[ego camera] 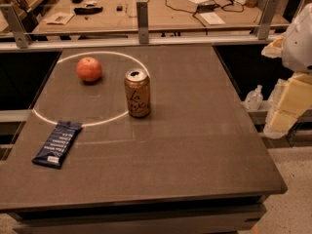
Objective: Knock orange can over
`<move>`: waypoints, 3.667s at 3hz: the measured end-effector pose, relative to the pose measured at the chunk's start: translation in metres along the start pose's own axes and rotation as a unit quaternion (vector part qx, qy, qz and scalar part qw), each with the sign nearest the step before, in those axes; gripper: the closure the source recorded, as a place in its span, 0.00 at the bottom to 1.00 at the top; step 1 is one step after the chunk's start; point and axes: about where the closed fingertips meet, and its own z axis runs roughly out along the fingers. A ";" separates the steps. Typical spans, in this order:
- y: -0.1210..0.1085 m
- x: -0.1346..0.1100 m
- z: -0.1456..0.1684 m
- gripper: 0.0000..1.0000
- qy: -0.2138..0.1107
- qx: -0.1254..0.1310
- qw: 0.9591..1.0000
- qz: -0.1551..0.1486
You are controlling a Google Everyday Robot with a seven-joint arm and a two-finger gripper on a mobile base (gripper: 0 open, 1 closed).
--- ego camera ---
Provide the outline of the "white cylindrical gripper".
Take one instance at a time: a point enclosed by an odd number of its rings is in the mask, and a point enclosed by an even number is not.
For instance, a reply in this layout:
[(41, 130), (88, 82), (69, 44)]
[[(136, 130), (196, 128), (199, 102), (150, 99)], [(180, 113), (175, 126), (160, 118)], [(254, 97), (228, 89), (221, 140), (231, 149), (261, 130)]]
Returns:
[[(283, 66), (293, 72), (312, 72), (312, 4), (306, 5), (287, 31), (265, 46), (261, 54), (271, 59), (282, 56)], [(270, 96), (263, 132), (266, 137), (280, 138), (312, 106), (312, 76), (295, 73), (287, 81), (278, 82)]]

